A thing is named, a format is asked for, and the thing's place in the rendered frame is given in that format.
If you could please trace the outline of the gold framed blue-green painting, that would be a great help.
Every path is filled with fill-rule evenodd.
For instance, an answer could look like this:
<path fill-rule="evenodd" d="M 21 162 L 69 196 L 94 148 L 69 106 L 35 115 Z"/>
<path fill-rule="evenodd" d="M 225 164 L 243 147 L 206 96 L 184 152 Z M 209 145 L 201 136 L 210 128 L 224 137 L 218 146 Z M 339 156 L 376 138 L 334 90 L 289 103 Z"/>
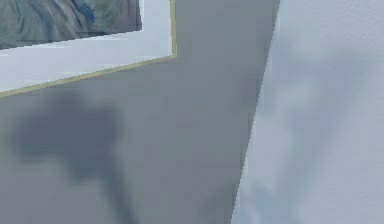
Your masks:
<path fill-rule="evenodd" d="M 176 56 L 175 0 L 0 0 L 0 98 Z"/>

